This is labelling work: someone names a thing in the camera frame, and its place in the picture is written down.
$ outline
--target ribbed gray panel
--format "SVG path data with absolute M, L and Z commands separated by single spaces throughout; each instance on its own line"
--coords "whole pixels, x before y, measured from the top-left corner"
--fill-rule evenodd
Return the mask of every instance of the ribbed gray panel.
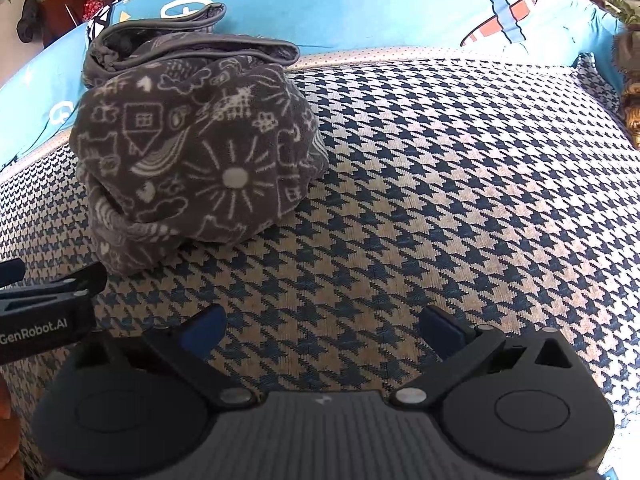
M 465 462 L 427 415 L 395 410 L 377 392 L 276 392 L 260 408 L 226 413 L 190 457 L 148 477 L 184 479 L 513 480 Z

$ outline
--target metal screw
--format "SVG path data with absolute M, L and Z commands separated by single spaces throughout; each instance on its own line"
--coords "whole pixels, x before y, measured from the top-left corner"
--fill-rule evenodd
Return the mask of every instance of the metal screw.
M 427 400 L 427 394 L 420 388 L 403 388 L 396 392 L 396 400 L 402 404 L 420 404 Z
M 251 402 L 254 396 L 246 388 L 227 388 L 220 392 L 220 400 L 230 406 L 239 406 Z

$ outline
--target houndstooth fabric corner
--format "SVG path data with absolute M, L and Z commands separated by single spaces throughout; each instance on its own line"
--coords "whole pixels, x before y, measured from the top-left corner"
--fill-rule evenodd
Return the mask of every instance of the houndstooth fabric corner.
M 228 315 L 213 366 L 248 386 L 389 391 L 433 358 L 427 302 L 507 333 L 574 345 L 622 427 L 640 388 L 640 153 L 593 60 L 577 69 L 429 59 L 290 75 L 330 169 L 280 225 L 234 248 L 189 244 L 97 298 L 116 335 Z M 28 282 L 95 259 L 62 148 L 0 185 L 0 259 Z M 24 417 L 65 349 L 6 366 Z

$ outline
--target black and white patterned fabric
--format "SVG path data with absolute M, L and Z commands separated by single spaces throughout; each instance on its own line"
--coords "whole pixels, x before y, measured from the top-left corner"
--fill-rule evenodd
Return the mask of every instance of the black and white patterned fabric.
M 637 419 L 640 153 L 591 58 L 577 69 L 428 59 L 290 74 L 330 168 L 281 224 L 191 244 L 97 298 L 116 335 L 228 317 L 211 364 L 250 387 L 390 390 L 430 350 L 426 302 L 507 333 L 559 328 L 624 428 Z M 0 184 L 0 259 L 33 283 L 95 256 L 62 148 Z M 4 368 L 28 420 L 65 351 Z

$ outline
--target blue sheet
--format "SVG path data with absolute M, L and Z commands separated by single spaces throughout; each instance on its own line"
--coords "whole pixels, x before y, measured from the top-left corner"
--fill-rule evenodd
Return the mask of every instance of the blue sheet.
M 611 49 L 623 26 L 588 0 L 121 0 L 51 45 L 0 90 L 0 167 L 73 123 L 84 91 L 87 36 L 108 23 L 182 15 L 210 1 L 228 7 L 218 32 L 289 40 L 303 54 L 462 46 L 570 66 L 579 54 L 593 52 L 600 73 L 622 87 Z

